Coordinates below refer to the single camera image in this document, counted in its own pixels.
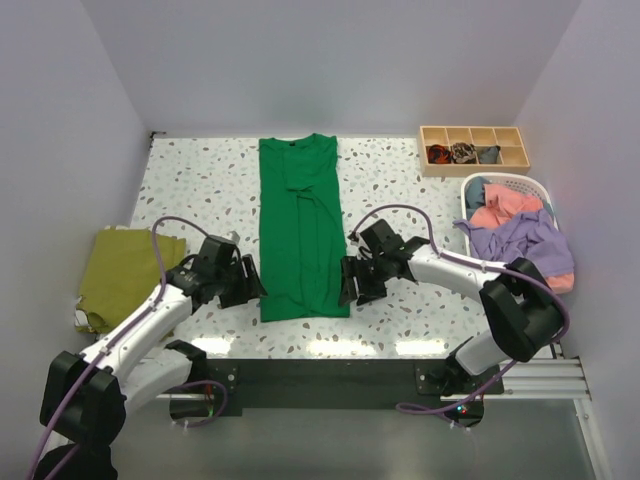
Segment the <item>green t-shirt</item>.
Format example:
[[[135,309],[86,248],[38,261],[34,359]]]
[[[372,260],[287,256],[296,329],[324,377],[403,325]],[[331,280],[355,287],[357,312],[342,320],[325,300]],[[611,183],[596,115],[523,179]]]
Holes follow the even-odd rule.
[[[337,163],[334,136],[259,141],[263,322],[350,316],[339,304],[346,243]]]

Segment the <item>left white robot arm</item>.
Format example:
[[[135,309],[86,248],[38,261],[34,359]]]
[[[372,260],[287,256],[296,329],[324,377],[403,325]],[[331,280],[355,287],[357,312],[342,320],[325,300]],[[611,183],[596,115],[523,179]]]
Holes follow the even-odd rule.
[[[237,244],[218,236],[204,239],[200,251],[162,273],[159,284],[111,333],[79,354],[61,352],[51,362],[39,421],[85,446],[111,444],[128,411],[143,397],[179,386],[200,390],[207,380],[205,355],[192,345],[169,344],[158,360],[144,357],[160,340],[201,306],[218,299],[221,307],[265,296],[254,260]]]

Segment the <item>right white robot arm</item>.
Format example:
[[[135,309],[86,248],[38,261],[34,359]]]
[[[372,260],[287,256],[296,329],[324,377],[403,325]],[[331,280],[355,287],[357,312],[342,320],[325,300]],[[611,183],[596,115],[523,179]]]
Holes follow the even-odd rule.
[[[432,240],[403,239],[378,220],[351,239],[357,256],[340,261],[340,305],[382,299],[391,279],[438,285],[478,302],[488,329],[450,353],[431,380],[442,388],[469,392],[481,376],[504,361],[528,362],[567,330],[568,313],[537,267],[524,258],[483,262],[438,248]]]

